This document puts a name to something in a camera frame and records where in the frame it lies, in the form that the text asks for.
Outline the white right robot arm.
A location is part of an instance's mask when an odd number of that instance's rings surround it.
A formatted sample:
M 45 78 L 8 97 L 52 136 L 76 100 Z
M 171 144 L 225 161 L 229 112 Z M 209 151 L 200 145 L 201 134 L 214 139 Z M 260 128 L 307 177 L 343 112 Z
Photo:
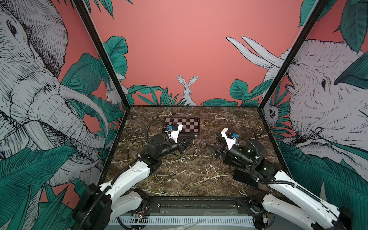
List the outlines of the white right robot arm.
M 218 138 L 216 145 L 207 144 L 212 154 L 229 157 L 236 166 L 249 166 L 251 180 L 277 190 L 291 202 L 272 194 L 260 194 L 250 200 L 252 211 L 264 209 L 298 225 L 305 230 L 350 230 L 353 213 L 346 207 L 336 207 L 295 182 L 284 171 L 264 158 L 265 147 L 257 139 Z

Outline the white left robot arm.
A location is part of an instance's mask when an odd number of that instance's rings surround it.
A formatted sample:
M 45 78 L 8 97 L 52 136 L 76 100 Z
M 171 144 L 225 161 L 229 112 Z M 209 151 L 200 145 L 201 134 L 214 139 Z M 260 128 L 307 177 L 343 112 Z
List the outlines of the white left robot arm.
M 146 147 L 138 157 L 125 166 L 114 179 L 101 185 L 89 185 L 79 201 L 72 218 L 73 230 L 103 230 L 108 223 L 127 212 L 145 212 L 148 196 L 134 186 L 149 178 L 161 166 L 161 158 L 178 151 L 184 154 L 195 135 L 181 135 L 183 125 L 165 125 L 165 133 L 149 138 L 146 128 Z

